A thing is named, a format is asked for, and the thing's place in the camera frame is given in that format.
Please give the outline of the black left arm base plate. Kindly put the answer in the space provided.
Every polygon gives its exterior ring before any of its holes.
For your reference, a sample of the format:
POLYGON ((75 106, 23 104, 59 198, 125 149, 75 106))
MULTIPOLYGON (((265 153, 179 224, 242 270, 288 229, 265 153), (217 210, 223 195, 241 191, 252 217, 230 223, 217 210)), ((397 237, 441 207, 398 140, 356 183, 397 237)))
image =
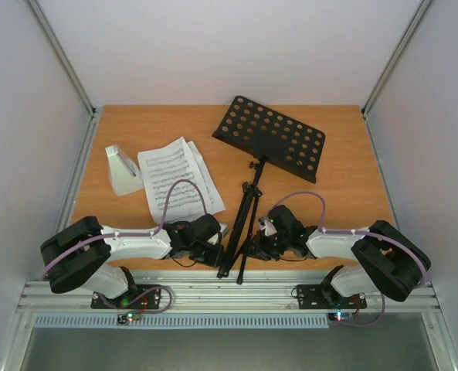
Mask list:
POLYGON ((139 284, 136 291, 122 294, 115 299, 102 297, 93 293, 90 307, 92 309, 110 310, 158 310, 162 299, 162 289, 152 284, 139 284))

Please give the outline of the white grey metronome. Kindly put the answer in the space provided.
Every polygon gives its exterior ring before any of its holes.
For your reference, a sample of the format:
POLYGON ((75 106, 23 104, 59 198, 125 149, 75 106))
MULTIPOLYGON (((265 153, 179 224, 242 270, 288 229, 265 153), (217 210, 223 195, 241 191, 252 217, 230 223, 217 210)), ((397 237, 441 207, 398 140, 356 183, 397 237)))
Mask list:
POLYGON ((112 190, 117 196, 126 196, 144 188, 141 171, 118 145, 105 148, 108 175, 112 190))

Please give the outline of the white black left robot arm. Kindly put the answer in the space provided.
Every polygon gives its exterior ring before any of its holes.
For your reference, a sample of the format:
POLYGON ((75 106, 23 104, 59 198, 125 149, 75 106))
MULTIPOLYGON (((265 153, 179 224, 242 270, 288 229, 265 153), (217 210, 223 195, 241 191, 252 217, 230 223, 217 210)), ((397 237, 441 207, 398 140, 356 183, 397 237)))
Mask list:
POLYGON ((42 277, 54 294, 84 288, 127 308, 135 303, 139 289, 130 270, 112 267, 113 262, 188 258, 195 264, 219 267, 227 232, 227 225, 211 214, 146 230, 117 229, 87 216, 41 245, 42 277))

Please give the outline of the black tripod music stand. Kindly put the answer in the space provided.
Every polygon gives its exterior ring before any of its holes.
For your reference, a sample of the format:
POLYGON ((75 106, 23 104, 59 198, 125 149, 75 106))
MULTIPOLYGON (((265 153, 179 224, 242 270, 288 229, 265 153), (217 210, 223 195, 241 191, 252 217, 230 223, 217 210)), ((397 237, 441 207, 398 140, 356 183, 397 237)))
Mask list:
POLYGON ((229 275, 236 261, 236 249, 246 221, 256 209, 264 166, 274 165, 314 184, 326 135, 297 119, 237 95, 212 136, 254 158, 249 164, 255 171, 253 180, 242 185, 243 197, 217 273, 218 278, 223 278, 229 275))

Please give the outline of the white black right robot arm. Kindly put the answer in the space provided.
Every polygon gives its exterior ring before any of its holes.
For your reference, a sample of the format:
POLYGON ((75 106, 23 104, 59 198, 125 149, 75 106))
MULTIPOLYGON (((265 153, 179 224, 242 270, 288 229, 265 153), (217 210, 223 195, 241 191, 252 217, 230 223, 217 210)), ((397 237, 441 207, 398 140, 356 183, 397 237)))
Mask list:
POLYGON ((358 230, 305 227, 284 205, 274 207, 260 220, 260 230, 249 240, 246 256, 280 260, 291 251, 303 259, 336 257, 355 261, 330 271, 316 294, 326 307, 336 308, 355 295, 379 291, 404 302, 424 284, 431 261, 393 225, 378 220, 358 230))

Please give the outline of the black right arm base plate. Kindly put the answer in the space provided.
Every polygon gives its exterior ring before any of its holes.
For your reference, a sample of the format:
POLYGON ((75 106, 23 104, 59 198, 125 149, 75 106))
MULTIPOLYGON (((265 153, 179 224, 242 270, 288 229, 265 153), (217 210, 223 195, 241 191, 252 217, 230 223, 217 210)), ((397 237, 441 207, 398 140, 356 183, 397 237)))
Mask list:
POLYGON ((320 284, 299 284, 290 295, 297 300, 299 309, 355 310, 366 309, 367 302, 358 294, 351 297, 340 296, 333 288, 323 288, 320 284))

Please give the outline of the white sheet music page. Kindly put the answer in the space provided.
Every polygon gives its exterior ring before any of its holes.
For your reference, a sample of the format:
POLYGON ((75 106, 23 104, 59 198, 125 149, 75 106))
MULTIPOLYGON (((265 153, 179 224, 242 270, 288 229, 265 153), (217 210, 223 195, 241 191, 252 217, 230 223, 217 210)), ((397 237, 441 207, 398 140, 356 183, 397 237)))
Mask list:
POLYGON ((156 223, 192 221, 209 213, 205 182, 183 137, 163 148, 141 151, 137 160, 156 223))
POLYGON ((226 210, 225 204, 222 201, 222 197, 220 196, 219 191, 215 187, 215 183, 212 180, 208 167, 205 164, 204 158, 202 157, 201 153, 195 146, 194 141, 189 141, 187 145, 190 148, 190 150, 192 151, 192 154, 195 158, 195 162, 205 182, 206 192, 209 196, 209 202, 207 203, 208 211, 211 214, 220 213, 222 211, 225 211, 226 210))

